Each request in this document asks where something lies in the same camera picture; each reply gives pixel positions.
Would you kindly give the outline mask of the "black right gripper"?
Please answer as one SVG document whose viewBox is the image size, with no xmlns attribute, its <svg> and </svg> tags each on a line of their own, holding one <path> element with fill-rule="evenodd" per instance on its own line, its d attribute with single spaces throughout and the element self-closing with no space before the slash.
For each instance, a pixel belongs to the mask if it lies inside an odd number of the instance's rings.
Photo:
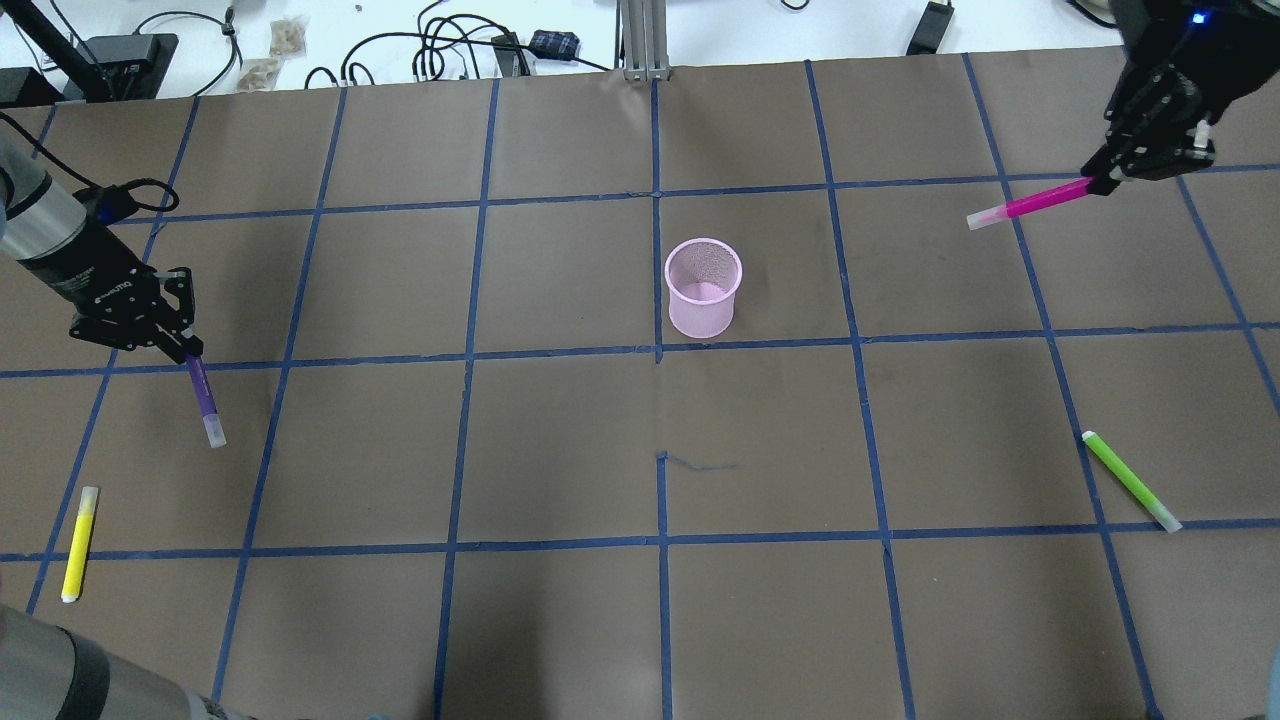
<svg viewBox="0 0 1280 720">
<path fill-rule="evenodd" d="M 1123 1 L 1120 32 L 1108 128 L 1080 169 L 1096 196 L 1211 168 L 1212 124 L 1277 73 L 1275 1 Z"/>
</svg>

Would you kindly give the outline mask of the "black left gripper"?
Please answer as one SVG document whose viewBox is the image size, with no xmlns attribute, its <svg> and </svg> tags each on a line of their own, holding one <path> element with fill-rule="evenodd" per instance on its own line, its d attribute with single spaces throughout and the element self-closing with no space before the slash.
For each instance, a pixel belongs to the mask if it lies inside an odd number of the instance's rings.
<svg viewBox="0 0 1280 720">
<path fill-rule="evenodd" d="M 175 306 L 165 299 L 160 302 L 160 282 Z M 96 258 L 59 252 L 45 264 L 45 284 L 74 307 L 70 338 L 183 365 L 201 356 L 193 272 L 173 268 L 160 274 L 160 282 L 156 270 L 128 250 Z M 160 325 L 155 319 L 159 305 Z"/>
</svg>

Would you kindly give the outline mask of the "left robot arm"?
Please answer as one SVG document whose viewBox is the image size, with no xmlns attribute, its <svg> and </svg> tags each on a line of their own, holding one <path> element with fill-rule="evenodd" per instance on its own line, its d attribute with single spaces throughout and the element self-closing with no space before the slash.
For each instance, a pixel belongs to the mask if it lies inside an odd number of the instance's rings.
<svg viewBox="0 0 1280 720">
<path fill-rule="evenodd" d="M 173 363 L 204 356 L 191 269 L 143 263 L 83 196 L 29 152 L 1 142 L 3 252 L 68 301 L 68 334 L 120 351 L 156 348 Z"/>
</svg>

